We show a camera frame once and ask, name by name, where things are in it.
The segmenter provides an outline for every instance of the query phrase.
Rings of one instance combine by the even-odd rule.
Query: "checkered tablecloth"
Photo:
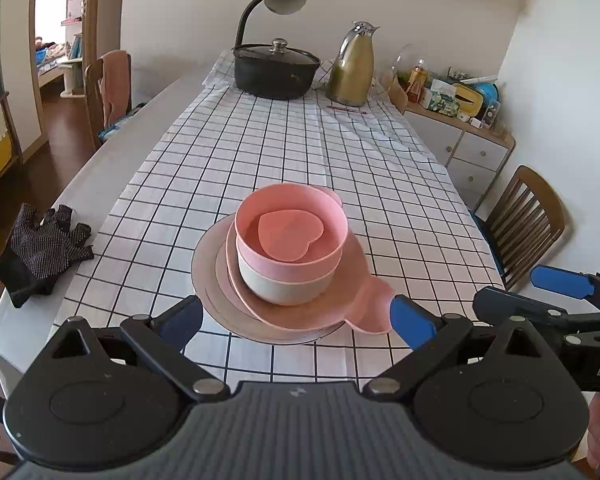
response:
[[[328,108],[340,105],[322,89],[326,62],[303,98],[256,98],[237,89],[232,62],[229,53],[220,57],[202,93],[126,186],[52,332],[76,314],[92,326],[158,316],[192,294],[191,258],[205,230],[275,182],[334,189],[375,274],[436,314],[475,319],[476,290],[502,286],[490,250],[446,169],[386,95],[355,112]],[[369,336],[347,326],[312,344],[272,346],[231,334],[205,312],[185,355],[233,388],[240,380],[343,378],[362,386],[408,352],[395,333]]]

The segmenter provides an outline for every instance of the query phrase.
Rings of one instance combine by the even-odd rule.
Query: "plastic bottle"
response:
[[[407,86],[407,99],[412,103],[417,103],[420,99],[420,93],[427,82],[427,65],[423,59],[413,67]]]

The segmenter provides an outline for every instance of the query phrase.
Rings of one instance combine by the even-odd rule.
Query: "table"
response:
[[[60,194],[54,206],[66,204],[97,232],[129,179],[155,143],[202,90],[213,63],[193,68],[151,99],[99,149]],[[20,309],[9,295],[0,297],[0,385],[8,396],[45,345],[64,294],[77,266],[69,268],[50,296],[34,296]]]
[[[76,314],[93,326],[157,316],[193,293],[190,261],[205,230],[253,189],[282,181],[334,189],[373,272],[396,293],[475,319],[476,290],[502,285],[446,169],[385,94],[360,108],[365,114],[328,108],[321,87],[329,69],[323,64],[303,98],[274,102],[239,91],[228,75],[232,56],[221,56],[104,219],[96,259],[77,269],[54,327]],[[205,313],[185,355],[232,388],[240,380],[343,378],[362,386],[409,351],[395,333],[344,327],[312,344],[265,345]]]

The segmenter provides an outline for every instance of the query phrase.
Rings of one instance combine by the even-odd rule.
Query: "person's hand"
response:
[[[589,405],[587,446],[587,462],[593,469],[597,469],[600,467],[600,394],[596,394]]]

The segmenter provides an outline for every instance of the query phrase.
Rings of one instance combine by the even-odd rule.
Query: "pot lid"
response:
[[[314,56],[299,50],[287,48],[288,43],[283,38],[275,38],[269,45],[247,45],[238,47],[236,54],[253,59],[266,59],[295,65],[310,65],[318,63]]]

